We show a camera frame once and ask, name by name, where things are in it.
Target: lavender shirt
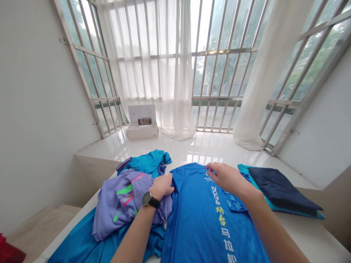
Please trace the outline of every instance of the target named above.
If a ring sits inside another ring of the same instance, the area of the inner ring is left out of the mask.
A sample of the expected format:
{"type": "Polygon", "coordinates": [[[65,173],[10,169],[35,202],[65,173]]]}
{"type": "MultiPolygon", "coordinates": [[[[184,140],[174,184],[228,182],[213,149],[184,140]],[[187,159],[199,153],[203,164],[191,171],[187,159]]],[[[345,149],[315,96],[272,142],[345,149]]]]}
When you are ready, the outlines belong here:
{"type": "MultiPolygon", "coordinates": [[[[151,175],[131,170],[124,170],[117,177],[104,181],[94,217],[94,239],[104,240],[113,231],[131,222],[142,206],[144,194],[153,183],[151,175]]],[[[172,204],[171,196],[164,196],[152,223],[167,221],[172,204]]]]}

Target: sheer curtain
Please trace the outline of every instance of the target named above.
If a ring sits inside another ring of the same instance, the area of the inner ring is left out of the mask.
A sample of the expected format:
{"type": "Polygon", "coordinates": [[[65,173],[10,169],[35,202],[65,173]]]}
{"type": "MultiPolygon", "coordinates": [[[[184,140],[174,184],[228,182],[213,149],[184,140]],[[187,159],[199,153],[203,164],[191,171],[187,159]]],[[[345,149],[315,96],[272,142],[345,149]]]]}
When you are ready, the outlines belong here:
{"type": "Polygon", "coordinates": [[[190,1],[97,0],[112,74],[128,105],[154,104],[163,134],[195,134],[191,109],[190,1]]]}
{"type": "Polygon", "coordinates": [[[266,105],[301,35],[313,2],[275,0],[233,130],[236,143],[246,149],[263,149],[260,128],[266,105]]]}

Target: open box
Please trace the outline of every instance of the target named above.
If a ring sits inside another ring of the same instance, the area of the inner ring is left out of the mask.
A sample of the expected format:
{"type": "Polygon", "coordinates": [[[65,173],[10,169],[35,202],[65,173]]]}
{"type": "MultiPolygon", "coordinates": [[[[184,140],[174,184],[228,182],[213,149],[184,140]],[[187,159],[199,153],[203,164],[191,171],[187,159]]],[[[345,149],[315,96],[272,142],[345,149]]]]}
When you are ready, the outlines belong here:
{"type": "Polygon", "coordinates": [[[158,136],[155,105],[128,106],[130,124],[127,128],[129,140],[158,136]],[[151,125],[139,125],[140,118],[151,118],[151,125]]]}

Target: hand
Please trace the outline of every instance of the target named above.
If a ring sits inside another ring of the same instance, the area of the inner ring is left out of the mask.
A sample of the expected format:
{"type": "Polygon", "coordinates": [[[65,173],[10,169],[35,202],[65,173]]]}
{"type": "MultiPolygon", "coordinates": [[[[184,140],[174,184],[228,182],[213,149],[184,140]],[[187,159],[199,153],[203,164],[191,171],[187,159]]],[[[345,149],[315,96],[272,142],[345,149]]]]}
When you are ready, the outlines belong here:
{"type": "Polygon", "coordinates": [[[173,193],[174,187],[171,187],[172,178],[173,176],[171,173],[169,173],[169,175],[156,177],[153,185],[149,189],[151,195],[160,201],[164,195],[170,195],[173,193]]]}
{"type": "Polygon", "coordinates": [[[255,195],[257,190],[250,184],[237,169],[224,163],[208,163],[207,175],[223,190],[236,195],[242,201],[246,196],[255,195]]]}

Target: black watch strap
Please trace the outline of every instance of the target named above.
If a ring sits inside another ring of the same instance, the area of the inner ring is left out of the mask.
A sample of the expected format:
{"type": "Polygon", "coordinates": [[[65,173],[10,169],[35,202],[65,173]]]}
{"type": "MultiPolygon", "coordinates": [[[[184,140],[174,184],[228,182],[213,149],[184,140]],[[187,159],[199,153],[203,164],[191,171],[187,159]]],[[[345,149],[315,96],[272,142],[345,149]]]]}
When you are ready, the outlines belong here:
{"type": "Polygon", "coordinates": [[[157,199],[151,197],[150,201],[148,202],[149,205],[155,207],[156,209],[159,209],[161,207],[161,202],[158,201],[157,199]]]}

